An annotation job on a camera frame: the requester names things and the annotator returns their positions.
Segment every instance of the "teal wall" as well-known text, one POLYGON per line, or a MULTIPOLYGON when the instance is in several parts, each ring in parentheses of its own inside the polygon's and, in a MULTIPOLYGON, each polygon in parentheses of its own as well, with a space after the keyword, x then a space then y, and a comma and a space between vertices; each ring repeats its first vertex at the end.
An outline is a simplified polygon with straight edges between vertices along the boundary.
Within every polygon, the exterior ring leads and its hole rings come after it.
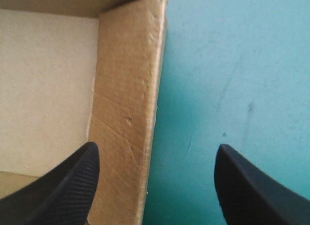
POLYGON ((310 198, 310 0, 171 0, 144 225, 224 225, 228 143, 310 198))

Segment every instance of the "crease in cardboard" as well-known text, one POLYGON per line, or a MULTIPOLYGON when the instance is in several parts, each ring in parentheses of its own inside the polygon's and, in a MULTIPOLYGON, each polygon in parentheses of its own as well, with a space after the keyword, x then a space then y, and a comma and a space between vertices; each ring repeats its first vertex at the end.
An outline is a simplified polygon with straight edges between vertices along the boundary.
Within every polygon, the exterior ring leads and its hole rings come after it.
MULTIPOLYGON (((157 0, 160 2, 163 2, 164 5, 161 7, 160 15, 161 17, 156 17, 153 13, 151 13, 151 21, 154 22, 153 27, 157 27, 159 21, 159 37, 156 39, 155 36, 150 33, 149 37, 151 41, 155 42, 157 45, 156 55, 155 55, 155 69, 157 69, 155 72, 157 73, 157 76, 153 77, 154 83, 152 83, 152 86, 154 87, 151 92, 153 95, 151 96, 153 102, 150 103, 151 108, 150 110, 153 111, 150 113, 153 117, 149 117, 146 119, 146 128, 149 129, 149 132, 146 132, 145 136, 145 149, 144 152, 149 153, 152 148, 153 143, 153 133, 154 133, 154 127, 155 127, 155 121, 156 121, 156 110, 157 110, 157 97, 158 97, 158 89, 159 89, 159 83, 160 83, 160 73, 161 73, 161 66, 162 66, 162 58, 163 58, 163 52, 164 52, 164 42, 165 42, 165 31, 166 31, 166 7, 169 0, 157 0)), ((149 165, 150 165, 150 156, 149 155, 143 155, 144 165, 147 166, 147 175, 149 174, 149 165)), ((138 210, 136 214, 136 224, 140 225, 142 224, 143 219, 143 213, 144 213, 144 207, 145 207, 145 198, 147 195, 147 182, 148 177, 140 177, 141 179, 145 179, 144 181, 140 182, 140 191, 139 191, 139 197, 138 197, 138 210)))
POLYGON ((89 131, 91 129, 91 122, 92 122, 92 114, 93 114, 93 98, 94 98, 94 94, 95 94, 95 80, 96 80, 96 74, 93 76, 93 81, 92 81, 92 87, 91 87, 91 106, 90 106, 90 113, 89 113, 89 117, 88 117, 88 123, 87 123, 87 127, 86 127, 86 139, 88 140, 89 137, 89 131))

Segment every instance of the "cardboard box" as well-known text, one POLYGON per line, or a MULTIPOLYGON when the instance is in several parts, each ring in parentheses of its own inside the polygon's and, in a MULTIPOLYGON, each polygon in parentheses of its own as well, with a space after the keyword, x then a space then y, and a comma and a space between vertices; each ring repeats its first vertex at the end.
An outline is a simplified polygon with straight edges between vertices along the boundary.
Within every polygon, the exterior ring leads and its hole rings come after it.
POLYGON ((141 224, 166 5, 0 0, 0 197, 90 140, 101 166, 89 224, 141 224))

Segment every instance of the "brown cardboard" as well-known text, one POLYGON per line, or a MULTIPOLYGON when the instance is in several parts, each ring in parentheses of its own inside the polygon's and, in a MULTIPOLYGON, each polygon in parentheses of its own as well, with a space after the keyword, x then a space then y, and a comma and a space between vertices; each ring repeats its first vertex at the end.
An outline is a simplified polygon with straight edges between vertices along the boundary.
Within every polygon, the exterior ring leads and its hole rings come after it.
POLYGON ((99 20, 55 15, 97 16, 128 0, 72 1, 0 0, 32 11, 0 10, 0 198, 89 139, 101 158, 90 225, 140 225, 167 0, 136 0, 99 20))
POLYGON ((0 8, 70 16, 98 14, 132 0, 0 0, 0 8))
POLYGON ((0 198, 3 198, 35 181, 37 177, 0 172, 0 198))
POLYGON ((99 17, 89 140, 100 147, 91 225, 139 225, 155 125, 167 0, 138 0, 99 17))

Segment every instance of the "textured grip surface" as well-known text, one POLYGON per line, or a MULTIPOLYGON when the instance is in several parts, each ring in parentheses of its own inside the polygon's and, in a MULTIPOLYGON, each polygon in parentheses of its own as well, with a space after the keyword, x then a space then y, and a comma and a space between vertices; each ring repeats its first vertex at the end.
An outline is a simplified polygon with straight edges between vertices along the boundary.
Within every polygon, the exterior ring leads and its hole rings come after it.
POLYGON ((86 143, 51 172, 0 200, 0 224, 85 225, 98 177, 98 148, 86 143))

